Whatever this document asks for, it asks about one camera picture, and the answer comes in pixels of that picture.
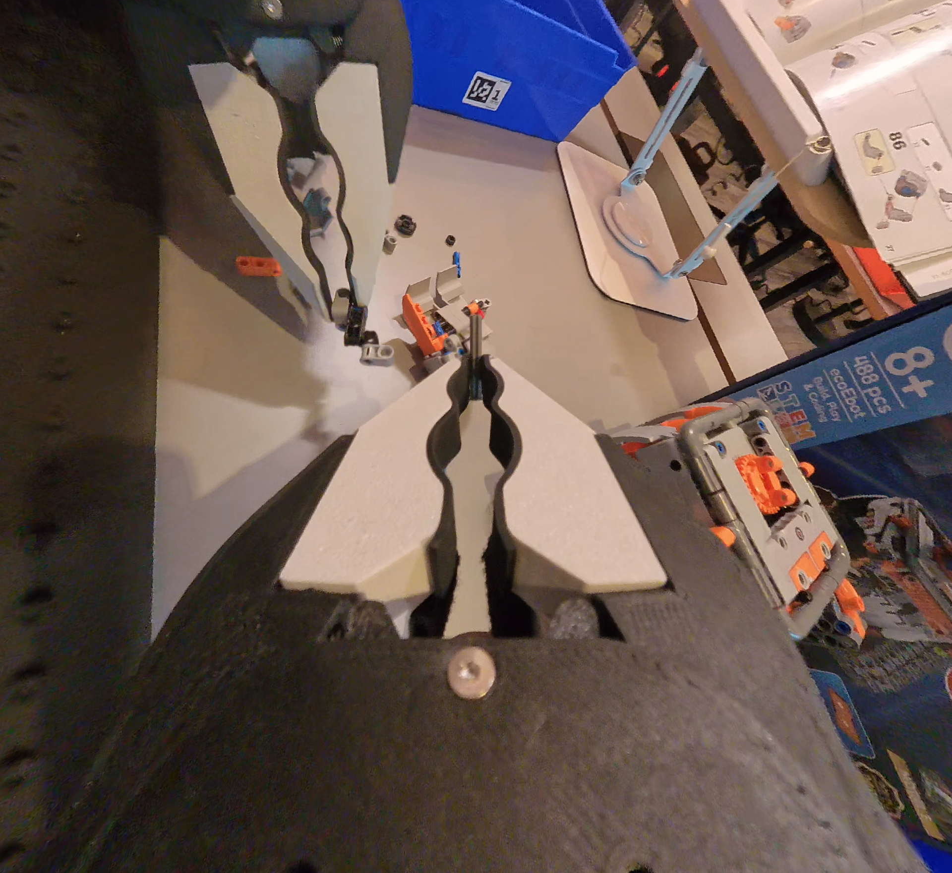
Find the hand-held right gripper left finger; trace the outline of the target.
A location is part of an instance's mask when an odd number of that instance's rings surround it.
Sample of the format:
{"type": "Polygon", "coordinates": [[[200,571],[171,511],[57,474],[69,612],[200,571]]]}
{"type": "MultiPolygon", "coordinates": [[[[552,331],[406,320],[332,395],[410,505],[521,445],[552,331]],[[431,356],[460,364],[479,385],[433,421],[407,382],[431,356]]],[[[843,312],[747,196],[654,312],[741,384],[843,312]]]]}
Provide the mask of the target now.
{"type": "Polygon", "coordinates": [[[451,601],[459,554],[446,469],[466,368],[451,360],[360,427],[279,575],[288,590],[451,601]]]}

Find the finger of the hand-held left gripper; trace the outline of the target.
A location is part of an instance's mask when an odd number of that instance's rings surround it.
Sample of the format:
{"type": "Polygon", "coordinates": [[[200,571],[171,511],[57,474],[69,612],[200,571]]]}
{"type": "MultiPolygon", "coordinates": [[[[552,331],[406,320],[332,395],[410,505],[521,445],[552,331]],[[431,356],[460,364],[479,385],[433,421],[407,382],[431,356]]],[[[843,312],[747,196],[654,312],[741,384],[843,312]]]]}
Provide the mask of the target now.
{"type": "Polygon", "coordinates": [[[232,203],[305,304],[327,320],[327,279],[309,258],[309,222],[288,177],[280,103],[255,69],[214,62],[189,65],[188,72],[230,179],[232,203]]]}
{"type": "Polygon", "coordinates": [[[391,211],[378,69],[339,63],[314,99],[316,117],[338,166],[337,220],[345,237],[352,299],[370,304],[391,211]]]}

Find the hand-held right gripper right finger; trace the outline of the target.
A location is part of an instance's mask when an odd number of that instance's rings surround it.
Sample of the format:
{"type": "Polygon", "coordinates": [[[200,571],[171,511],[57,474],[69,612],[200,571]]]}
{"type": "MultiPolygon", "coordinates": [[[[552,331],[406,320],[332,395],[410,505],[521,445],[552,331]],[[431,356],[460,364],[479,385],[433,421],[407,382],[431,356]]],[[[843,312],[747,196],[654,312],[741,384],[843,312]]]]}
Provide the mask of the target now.
{"type": "Polygon", "coordinates": [[[565,601],[664,588],[611,442],[496,357],[480,360],[480,382],[503,469],[483,554],[490,619],[539,621],[565,601]]]}

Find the blue storage bin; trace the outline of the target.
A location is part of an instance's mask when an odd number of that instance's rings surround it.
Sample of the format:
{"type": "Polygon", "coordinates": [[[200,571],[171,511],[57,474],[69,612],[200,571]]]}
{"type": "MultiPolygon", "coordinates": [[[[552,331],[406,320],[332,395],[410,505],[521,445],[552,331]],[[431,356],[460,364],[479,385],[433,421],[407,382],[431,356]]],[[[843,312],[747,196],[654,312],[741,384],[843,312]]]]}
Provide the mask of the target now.
{"type": "Polygon", "coordinates": [[[401,0],[413,102],[560,142],[636,65],[602,0],[401,0]]]}

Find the small grey orange brick assembly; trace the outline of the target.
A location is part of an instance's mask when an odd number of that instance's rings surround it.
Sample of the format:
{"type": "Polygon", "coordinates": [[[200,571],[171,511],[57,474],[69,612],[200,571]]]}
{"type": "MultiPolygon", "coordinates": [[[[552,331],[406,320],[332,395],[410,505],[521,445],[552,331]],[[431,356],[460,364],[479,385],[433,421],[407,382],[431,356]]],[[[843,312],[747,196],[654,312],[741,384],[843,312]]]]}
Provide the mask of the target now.
{"type": "Polygon", "coordinates": [[[412,334],[421,367],[430,374],[451,358],[469,356],[470,308],[482,309],[482,336],[490,333],[485,316],[491,307],[490,299],[466,293],[451,265],[432,279],[409,284],[396,320],[412,334]]]}

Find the grey orange tracked toy robot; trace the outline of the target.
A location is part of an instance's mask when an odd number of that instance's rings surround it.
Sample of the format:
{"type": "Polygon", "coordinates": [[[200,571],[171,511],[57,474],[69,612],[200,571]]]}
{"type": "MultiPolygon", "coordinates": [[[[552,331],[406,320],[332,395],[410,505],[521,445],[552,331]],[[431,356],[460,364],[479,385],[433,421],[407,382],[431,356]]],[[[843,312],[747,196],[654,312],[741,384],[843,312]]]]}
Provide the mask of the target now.
{"type": "Polygon", "coordinates": [[[768,405],[708,402],[614,433],[645,465],[687,473],[714,534],[747,566],[791,637],[857,651],[865,605],[829,510],[768,405]]]}

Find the white book stand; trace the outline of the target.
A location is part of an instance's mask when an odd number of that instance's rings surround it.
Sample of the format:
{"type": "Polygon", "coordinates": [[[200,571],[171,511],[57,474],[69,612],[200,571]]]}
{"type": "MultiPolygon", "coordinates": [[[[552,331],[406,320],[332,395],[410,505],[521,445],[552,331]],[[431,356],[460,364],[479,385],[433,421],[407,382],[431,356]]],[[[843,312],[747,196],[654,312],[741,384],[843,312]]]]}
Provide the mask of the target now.
{"type": "MultiPolygon", "coordinates": [[[[613,15],[635,0],[606,0],[613,15]]],[[[608,298],[690,321],[698,307],[688,275],[714,257],[717,245],[793,170],[805,186],[827,175],[829,136],[779,63],[742,0],[676,0],[699,23],[686,60],[659,118],[629,169],[569,143],[557,148],[565,189],[589,276],[608,298]],[[739,203],[691,252],[680,254],[660,200],[648,183],[651,166],[676,120],[709,70],[735,78],[767,122],[779,157],[764,166],[739,203]]]]}

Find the black perforated board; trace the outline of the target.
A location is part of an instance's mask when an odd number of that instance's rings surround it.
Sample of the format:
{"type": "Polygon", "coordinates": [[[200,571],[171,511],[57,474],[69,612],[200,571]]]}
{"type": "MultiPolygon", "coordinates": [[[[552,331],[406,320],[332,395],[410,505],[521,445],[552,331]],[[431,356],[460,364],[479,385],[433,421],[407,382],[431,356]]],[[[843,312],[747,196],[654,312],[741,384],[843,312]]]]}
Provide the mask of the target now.
{"type": "Polygon", "coordinates": [[[149,641],[159,241],[113,0],[2,0],[2,871],[149,641]]]}

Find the blue robot kit box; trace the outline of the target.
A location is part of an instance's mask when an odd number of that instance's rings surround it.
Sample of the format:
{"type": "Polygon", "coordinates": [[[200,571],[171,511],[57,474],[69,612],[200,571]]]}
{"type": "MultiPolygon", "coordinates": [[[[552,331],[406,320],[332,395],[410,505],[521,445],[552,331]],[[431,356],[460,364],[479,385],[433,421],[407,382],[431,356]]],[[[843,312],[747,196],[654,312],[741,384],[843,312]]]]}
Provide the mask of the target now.
{"type": "Polygon", "coordinates": [[[858,740],[839,735],[887,813],[950,871],[950,295],[703,399],[760,398],[850,557],[862,645],[800,643],[830,713],[830,689],[858,740]]]}

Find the instruction booklet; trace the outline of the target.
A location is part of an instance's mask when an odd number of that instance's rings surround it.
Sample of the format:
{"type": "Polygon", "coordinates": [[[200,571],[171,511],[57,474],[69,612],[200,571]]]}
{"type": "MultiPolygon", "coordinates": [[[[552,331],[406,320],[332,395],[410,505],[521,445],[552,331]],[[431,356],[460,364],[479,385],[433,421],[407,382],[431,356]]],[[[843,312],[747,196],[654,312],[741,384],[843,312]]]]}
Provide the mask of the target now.
{"type": "Polygon", "coordinates": [[[950,0],[686,0],[801,217],[950,291],[950,0]]]}

